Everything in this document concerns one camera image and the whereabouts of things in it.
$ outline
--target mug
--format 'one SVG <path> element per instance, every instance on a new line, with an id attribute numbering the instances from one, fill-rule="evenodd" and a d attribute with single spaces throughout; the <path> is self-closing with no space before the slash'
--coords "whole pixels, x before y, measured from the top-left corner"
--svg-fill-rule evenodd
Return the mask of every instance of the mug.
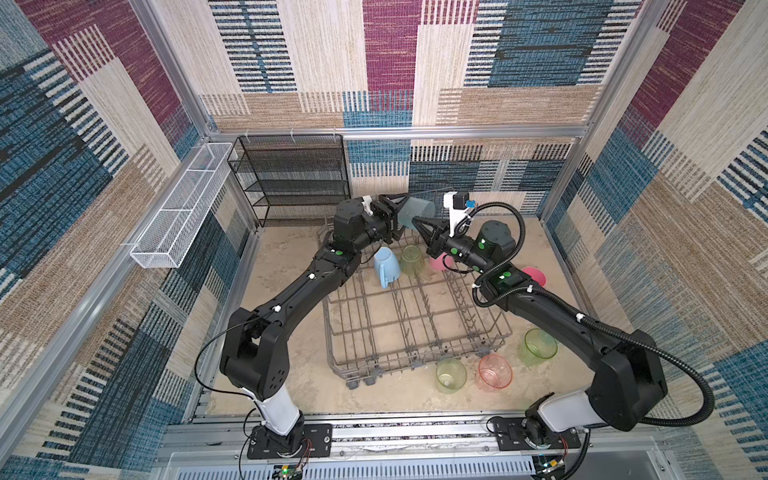
<path id="1" fill-rule="evenodd" d="M 387 247 L 381 247 L 373 256 L 373 268 L 376 269 L 382 288 L 386 288 L 400 277 L 400 263 L 395 254 Z"/>

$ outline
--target dish rack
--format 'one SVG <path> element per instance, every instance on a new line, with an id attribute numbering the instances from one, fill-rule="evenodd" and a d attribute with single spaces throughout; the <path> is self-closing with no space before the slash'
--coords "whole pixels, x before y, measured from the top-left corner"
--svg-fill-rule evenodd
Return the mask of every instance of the dish rack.
<path id="1" fill-rule="evenodd" d="M 321 227 L 318 244 L 330 225 Z M 416 245 L 426 262 L 426 245 L 414 230 L 387 245 L 399 257 Z M 362 253 L 365 261 L 378 245 Z M 417 277 L 401 275 L 383 289 L 373 261 L 361 264 L 337 291 L 323 299 L 328 364 L 355 389 L 386 373 L 416 369 L 440 359 L 483 357 L 505 344 L 509 321 L 497 306 L 472 302 L 473 274 L 437 272 L 429 265 Z"/>

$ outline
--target white mesh shelf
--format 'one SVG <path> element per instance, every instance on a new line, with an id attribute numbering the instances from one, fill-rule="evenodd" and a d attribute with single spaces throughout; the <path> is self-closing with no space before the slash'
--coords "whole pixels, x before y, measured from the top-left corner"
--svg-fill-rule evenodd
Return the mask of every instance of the white mesh shelf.
<path id="1" fill-rule="evenodd" d="M 205 144 L 131 249 L 143 268 L 178 268 L 236 160 L 232 144 Z"/>

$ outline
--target black metal rack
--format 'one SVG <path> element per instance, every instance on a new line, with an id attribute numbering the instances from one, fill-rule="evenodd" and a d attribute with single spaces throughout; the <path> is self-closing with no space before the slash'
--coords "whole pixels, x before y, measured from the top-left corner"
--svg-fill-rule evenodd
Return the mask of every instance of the black metal rack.
<path id="1" fill-rule="evenodd" d="M 262 227 L 323 225 L 351 197 L 341 135 L 247 135 L 230 161 Z"/>

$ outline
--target translucent blue cup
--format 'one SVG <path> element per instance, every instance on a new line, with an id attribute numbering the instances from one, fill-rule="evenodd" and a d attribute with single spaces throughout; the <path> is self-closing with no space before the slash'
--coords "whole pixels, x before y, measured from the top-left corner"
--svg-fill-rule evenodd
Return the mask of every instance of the translucent blue cup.
<path id="1" fill-rule="evenodd" d="M 387 247 L 381 247 L 373 256 L 373 268 L 376 269 L 376 275 L 379 276 L 382 288 L 386 288 L 400 277 L 400 263 L 395 254 Z"/>

